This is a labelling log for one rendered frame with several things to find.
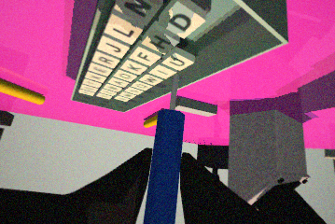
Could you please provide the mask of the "blue stylus with grey tip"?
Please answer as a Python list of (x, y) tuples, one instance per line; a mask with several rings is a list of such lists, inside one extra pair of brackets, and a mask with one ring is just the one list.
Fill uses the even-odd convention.
[(143, 224), (175, 224), (185, 114), (175, 110), (179, 75), (169, 109), (158, 112)]

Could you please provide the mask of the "beige rectangular block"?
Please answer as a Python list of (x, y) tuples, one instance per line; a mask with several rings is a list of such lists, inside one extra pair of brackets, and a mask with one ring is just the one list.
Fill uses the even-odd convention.
[(176, 99), (175, 110), (189, 112), (192, 114), (202, 115), (206, 117), (217, 115), (216, 105), (209, 105), (182, 97)]

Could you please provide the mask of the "yellow cylinder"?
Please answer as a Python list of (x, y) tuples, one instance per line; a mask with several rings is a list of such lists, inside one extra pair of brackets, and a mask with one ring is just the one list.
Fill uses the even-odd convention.
[(158, 119), (158, 115), (156, 115), (155, 117), (153, 117), (151, 119), (148, 119), (148, 120), (144, 121), (144, 123), (143, 123), (144, 127), (148, 128), (148, 127), (156, 125), (157, 124), (157, 119)]
[(38, 105), (44, 104), (45, 96), (38, 94), (33, 91), (26, 90), (0, 78), (0, 92), (20, 98), (25, 101), (29, 101)]

